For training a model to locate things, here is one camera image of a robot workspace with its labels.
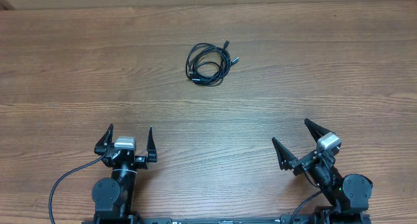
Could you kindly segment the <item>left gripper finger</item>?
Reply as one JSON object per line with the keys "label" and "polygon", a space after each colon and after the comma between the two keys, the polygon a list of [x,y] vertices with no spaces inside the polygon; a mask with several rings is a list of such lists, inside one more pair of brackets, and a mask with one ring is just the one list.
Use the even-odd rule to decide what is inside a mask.
{"label": "left gripper finger", "polygon": [[99,139],[96,144],[96,148],[107,148],[112,144],[113,139],[113,125],[110,124],[105,134]]}
{"label": "left gripper finger", "polygon": [[157,154],[156,146],[155,146],[153,134],[152,134],[152,126],[149,128],[149,134],[147,138],[147,152],[148,154]]}

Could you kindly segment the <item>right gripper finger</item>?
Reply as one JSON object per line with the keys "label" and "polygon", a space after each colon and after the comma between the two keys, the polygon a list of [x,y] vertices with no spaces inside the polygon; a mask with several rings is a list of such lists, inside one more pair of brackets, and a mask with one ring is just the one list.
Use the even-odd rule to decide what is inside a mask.
{"label": "right gripper finger", "polygon": [[316,143],[332,135],[332,131],[314,123],[310,119],[304,119],[304,124],[306,125]]}
{"label": "right gripper finger", "polygon": [[293,163],[297,161],[297,157],[284,147],[277,138],[273,137],[272,143],[276,150],[280,169],[285,171],[293,169]]}

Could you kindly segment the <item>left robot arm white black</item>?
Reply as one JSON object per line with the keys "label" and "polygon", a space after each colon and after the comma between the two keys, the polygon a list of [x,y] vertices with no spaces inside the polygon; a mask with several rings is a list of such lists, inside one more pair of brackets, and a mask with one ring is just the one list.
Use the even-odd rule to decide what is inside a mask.
{"label": "left robot arm white black", "polygon": [[132,210],[136,176],[139,169],[147,169],[149,163],[158,160],[156,146],[149,129],[147,155],[136,154],[136,138],[120,136],[113,140],[113,125],[100,138],[94,153],[100,161],[111,168],[111,176],[100,179],[92,189],[95,203],[94,223],[143,223],[137,212]]}

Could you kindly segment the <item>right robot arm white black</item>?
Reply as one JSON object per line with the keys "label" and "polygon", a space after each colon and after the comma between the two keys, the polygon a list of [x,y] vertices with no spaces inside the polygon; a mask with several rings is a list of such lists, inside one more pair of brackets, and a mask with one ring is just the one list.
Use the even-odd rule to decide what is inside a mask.
{"label": "right robot arm white black", "polygon": [[[371,223],[370,216],[364,212],[369,208],[372,181],[361,174],[341,176],[335,167],[335,156],[341,148],[339,136],[310,119],[305,119],[304,124],[316,147],[302,158],[297,158],[277,138],[272,138],[280,169],[292,170],[295,176],[304,175],[311,185],[319,189],[297,206],[288,222]],[[316,207],[311,215],[300,215],[299,211],[319,195],[324,195],[329,205]]]}

